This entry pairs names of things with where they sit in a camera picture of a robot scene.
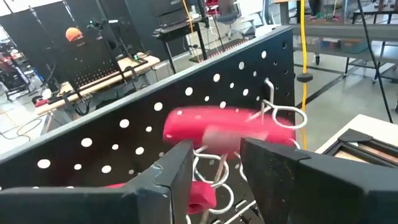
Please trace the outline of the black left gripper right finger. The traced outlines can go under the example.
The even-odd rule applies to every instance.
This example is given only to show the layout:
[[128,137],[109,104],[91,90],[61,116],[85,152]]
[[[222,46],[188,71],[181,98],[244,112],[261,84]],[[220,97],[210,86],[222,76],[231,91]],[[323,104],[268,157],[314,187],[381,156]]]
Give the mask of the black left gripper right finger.
[[241,141],[244,174],[265,223],[397,223],[397,169]]

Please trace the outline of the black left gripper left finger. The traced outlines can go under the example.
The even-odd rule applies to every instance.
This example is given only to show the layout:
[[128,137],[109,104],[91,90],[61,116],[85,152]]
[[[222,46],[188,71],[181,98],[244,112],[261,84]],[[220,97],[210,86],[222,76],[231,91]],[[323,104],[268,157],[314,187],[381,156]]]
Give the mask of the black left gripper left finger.
[[1,191],[1,223],[185,223],[193,146],[182,141],[120,188]]

